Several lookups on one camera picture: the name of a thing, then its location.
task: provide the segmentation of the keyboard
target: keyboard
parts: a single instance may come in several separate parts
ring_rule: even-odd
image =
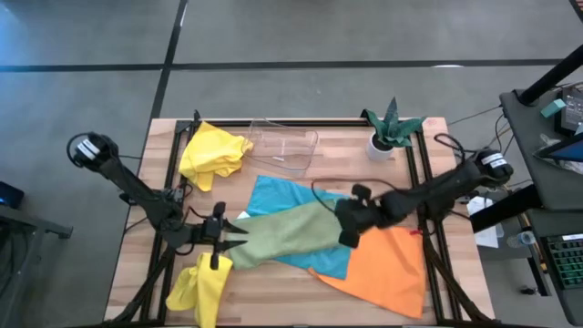
[[[546,237],[562,289],[583,288],[583,234]]]

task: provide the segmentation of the wooden table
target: wooden table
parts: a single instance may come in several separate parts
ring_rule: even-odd
[[[152,189],[161,189],[169,163],[170,145],[176,119],[154,119],[148,133],[144,158],[139,177]],[[225,128],[234,135],[244,135],[246,128]],[[215,176],[212,191],[194,189],[185,200],[198,212],[208,213],[218,200],[227,202],[227,217],[231,222],[247,207],[254,182],[259,174],[280,176],[309,186],[317,177],[380,178],[391,181],[400,188],[410,188],[410,178],[405,151],[396,149],[386,162],[372,162],[366,157],[365,146],[372,128],[327,127],[310,128],[318,131],[319,143],[311,166],[301,179],[281,176],[271,170],[258,168],[246,162],[240,171],[224,179]],[[455,166],[452,150],[433,140],[433,136],[446,132],[444,118],[428,118],[424,123],[424,135],[434,175]],[[186,140],[180,147],[181,155]],[[414,154],[420,179],[423,178],[420,155],[416,140]],[[350,194],[350,183],[323,183],[320,188]],[[370,184],[373,194],[386,191],[380,184]],[[463,206],[456,210],[465,212]],[[127,224],[145,217],[144,210],[135,207],[128,215]],[[415,229],[417,218],[409,215],[402,225]],[[478,255],[472,225],[466,219],[450,216],[444,221],[445,236],[454,275],[480,310],[493,318],[494,313],[486,287],[486,279]],[[143,283],[148,271],[148,261],[154,238],[154,230],[143,223],[132,229],[121,246],[116,275],[111,287],[106,319],[119,314]],[[173,271],[173,281],[183,268],[193,266],[205,246],[196,246],[188,256],[178,256]],[[451,318],[445,284],[439,277],[445,318]],[[152,312],[158,309],[159,279],[152,302]],[[393,313],[368,302],[335,290],[318,281],[308,272],[277,262],[268,261],[261,266],[243,271],[232,271],[223,292],[217,325],[392,325],[432,324],[435,315],[427,284],[423,318],[414,320]],[[193,324],[193,311],[169,312],[166,324]]]

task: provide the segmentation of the yellow cloth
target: yellow cloth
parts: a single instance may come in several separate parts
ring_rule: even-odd
[[[172,311],[195,308],[194,319],[200,328],[217,325],[220,295],[233,265],[230,259],[219,255],[219,268],[212,270],[210,255],[201,253],[196,267],[182,270],[166,299],[166,306]]]
[[[179,172],[200,190],[209,191],[214,173],[228,177],[240,169],[243,151],[251,147],[244,137],[235,137],[203,121],[184,149]]]

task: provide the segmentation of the concrete floor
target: concrete floor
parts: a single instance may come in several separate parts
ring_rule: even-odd
[[[0,66],[160,64],[178,7],[178,0],[0,2]],[[561,24],[545,24],[550,17]],[[191,0],[175,62],[561,58],[583,43],[582,28],[567,0]],[[363,108],[383,111],[397,96],[403,116],[453,121],[497,105],[500,92],[527,87],[548,69],[175,71],[160,116],[190,117],[196,108],[204,117],[355,117]],[[0,73],[0,180],[26,192],[26,211],[75,226],[69,241],[46,239],[26,327],[103,318],[128,208],[109,182],[67,161],[65,144],[95,130],[139,155],[159,77]],[[583,80],[583,71],[568,80]],[[469,148],[482,146],[499,115],[451,132]],[[516,144],[507,157],[513,181],[527,179]],[[498,319],[570,326],[556,298],[516,292],[533,284],[526,261],[484,267]]]

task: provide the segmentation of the orange cloth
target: orange cloth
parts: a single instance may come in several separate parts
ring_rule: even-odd
[[[404,227],[372,228],[353,250],[345,280],[310,273],[332,287],[412,318],[425,295],[423,237]]]

